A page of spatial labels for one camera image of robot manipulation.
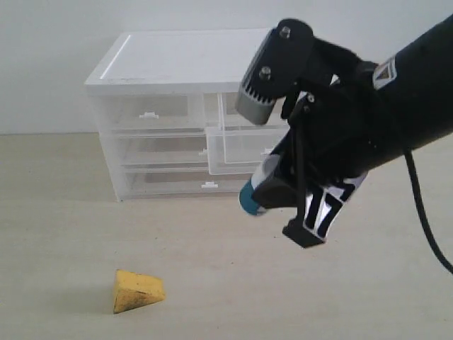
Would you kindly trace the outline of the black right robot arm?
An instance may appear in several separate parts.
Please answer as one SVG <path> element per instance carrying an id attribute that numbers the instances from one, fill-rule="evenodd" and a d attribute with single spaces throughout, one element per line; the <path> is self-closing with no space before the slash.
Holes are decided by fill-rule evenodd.
<path id="1" fill-rule="evenodd" d="M 428 228 L 412 151 L 452 132 L 451 18 L 381 64 L 317 38 L 302 21 L 282 20 L 253 58 L 241 96 L 251 107 L 237 103 L 237 111 L 256 125 L 283 99 L 289 126 L 241 189 L 248 214 L 295 208 L 283 234 L 304 248 L 323 244 L 368 172 L 405 157 Z"/>

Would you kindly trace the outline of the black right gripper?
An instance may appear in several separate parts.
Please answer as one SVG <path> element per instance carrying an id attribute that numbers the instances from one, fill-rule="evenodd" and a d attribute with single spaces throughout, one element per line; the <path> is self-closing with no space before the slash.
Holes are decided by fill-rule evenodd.
<path id="1" fill-rule="evenodd" d="M 314 102 L 286 115 L 290 132 L 261 164 L 251 197 L 266 210 L 305 209 L 282 233 L 307 249 L 326 242 L 367 170 L 406 153 L 398 115 L 407 81 L 396 58 L 377 65 L 315 37 L 282 39 L 281 67 L 288 88 Z"/>

